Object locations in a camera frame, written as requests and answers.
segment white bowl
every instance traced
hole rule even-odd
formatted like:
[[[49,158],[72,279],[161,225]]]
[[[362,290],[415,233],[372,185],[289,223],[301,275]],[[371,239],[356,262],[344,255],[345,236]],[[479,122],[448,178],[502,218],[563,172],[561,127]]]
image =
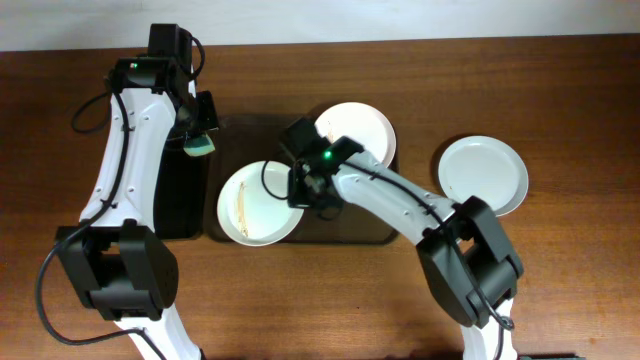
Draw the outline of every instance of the white bowl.
[[[451,144],[440,158],[438,180],[447,197],[464,202],[474,195],[497,216],[515,210],[529,189],[527,168],[509,145],[486,136]]]
[[[234,241],[247,246],[264,246],[287,236],[300,222],[304,211],[287,206],[286,200],[269,195],[261,181],[264,161],[249,164],[233,174],[218,198],[218,221]],[[270,161],[265,183],[277,196],[287,194],[289,167]]]
[[[372,106],[355,102],[338,104],[323,112],[315,125],[318,134],[332,143],[341,136],[359,142],[386,167],[396,153],[396,134],[389,119]]]

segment sponge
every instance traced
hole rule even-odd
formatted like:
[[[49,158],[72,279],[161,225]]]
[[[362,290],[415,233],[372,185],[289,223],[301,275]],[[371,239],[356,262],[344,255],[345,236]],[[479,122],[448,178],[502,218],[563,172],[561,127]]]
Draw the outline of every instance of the sponge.
[[[191,157],[198,157],[210,154],[216,150],[213,141],[207,134],[190,138],[184,143],[184,152]]]

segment wooden table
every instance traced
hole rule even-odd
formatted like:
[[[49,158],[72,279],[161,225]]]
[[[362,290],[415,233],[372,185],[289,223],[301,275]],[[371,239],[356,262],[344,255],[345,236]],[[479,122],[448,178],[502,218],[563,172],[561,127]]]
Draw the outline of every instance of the wooden table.
[[[524,159],[530,189],[501,218],[526,273],[513,317],[522,354],[640,354],[640,36],[208,47],[199,87],[221,115],[304,113],[359,101],[398,137],[401,173],[437,191],[441,144],[485,134]],[[120,56],[140,49],[0,54],[0,357],[137,359],[128,339],[63,346],[35,312],[36,271],[58,225],[74,224],[106,132],[73,112]],[[101,119],[104,107],[88,116]],[[415,250],[246,248],[202,237],[169,248],[176,300],[209,358],[402,358],[462,350]],[[82,308],[54,262],[45,302],[70,337],[112,331]]]

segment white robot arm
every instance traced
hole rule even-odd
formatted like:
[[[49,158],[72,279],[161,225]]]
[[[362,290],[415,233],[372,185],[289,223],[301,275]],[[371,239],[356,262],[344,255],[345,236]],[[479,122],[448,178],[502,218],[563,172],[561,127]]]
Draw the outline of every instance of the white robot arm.
[[[201,50],[195,71],[192,41]],[[165,230],[167,226],[155,219],[162,214],[158,204],[170,202],[167,199],[184,202],[203,197],[190,187],[204,189],[200,186],[204,179],[174,180],[196,178],[204,162],[192,162],[190,156],[212,148],[206,131],[217,127],[213,100],[209,92],[195,91],[203,63],[202,47],[188,31],[174,24],[154,24],[148,53],[119,59],[107,77],[111,128],[100,175],[80,224],[58,229],[56,245],[36,281],[38,314],[56,340],[86,345],[129,335],[145,359],[203,357],[175,308],[178,265],[157,236],[158,226]],[[177,149],[170,143],[177,143]],[[177,219],[170,230],[182,235],[175,237],[193,235],[192,224],[181,221],[186,216],[181,216],[180,208],[169,212]],[[118,254],[105,253],[112,245],[118,245]],[[42,303],[42,281],[55,255],[82,304],[115,321],[122,331],[73,340],[53,328]]]
[[[322,211],[358,205],[402,233],[418,250],[431,293],[462,327],[465,360],[515,359],[509,313],[522,262],[491,209],[430,193],[380,164],[355,141],[330,144],[300,119],[281,136],[294,165],[289,206]],[[462,254],[458,243],[474,239]]]

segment dark serving tray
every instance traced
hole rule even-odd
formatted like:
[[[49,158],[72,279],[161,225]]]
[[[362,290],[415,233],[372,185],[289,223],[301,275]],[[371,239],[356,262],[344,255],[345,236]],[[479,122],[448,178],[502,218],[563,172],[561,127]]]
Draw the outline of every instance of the dark serving tray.
[[[216,151],[209,159],[203,229],[218,242],[234,242],[218,223],[216,207],[225,182],[243,166],[261,160],[291,165],[280,150],[280,133],[299,115],[234,115],[219,119],[220,130],[212,134]],[[397,171],[394,158],[390,168]],[[397,232],[362,208],[345,203],[332,221],[319,219],[305,210],[298,226],[279,243],[384,245]]]

